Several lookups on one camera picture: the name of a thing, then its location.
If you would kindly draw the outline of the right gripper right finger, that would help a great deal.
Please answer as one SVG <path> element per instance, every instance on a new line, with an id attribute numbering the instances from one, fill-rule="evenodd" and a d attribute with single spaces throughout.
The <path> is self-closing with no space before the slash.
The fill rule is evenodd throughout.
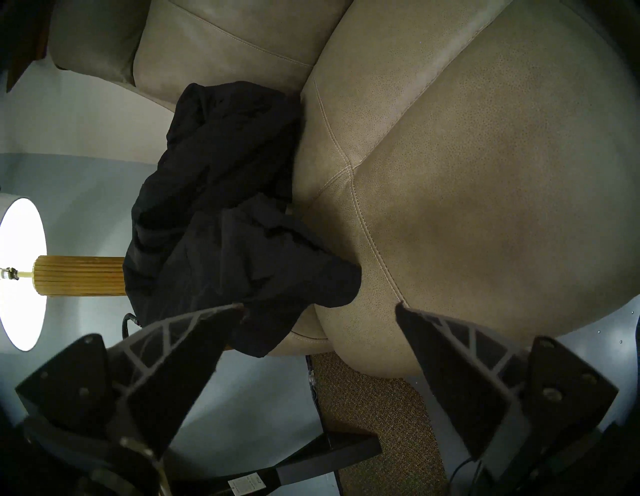
<path id="1" fill-rule="evenodd" d="M 395 320 L 474 460 L 512 460 L 531 434 L 519 394 L 528 354 L 497 332 L 402 303 Z"/>

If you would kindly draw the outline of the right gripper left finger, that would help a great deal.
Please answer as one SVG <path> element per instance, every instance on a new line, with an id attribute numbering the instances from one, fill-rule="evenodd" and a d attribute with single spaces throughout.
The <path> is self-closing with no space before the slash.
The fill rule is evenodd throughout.
<path id="1" fill-rule="evenodd" d="M 232 304 L 155 322 L 107 349 L 114 412 L 109 440 L 164 455 L 247 318 Z"/>

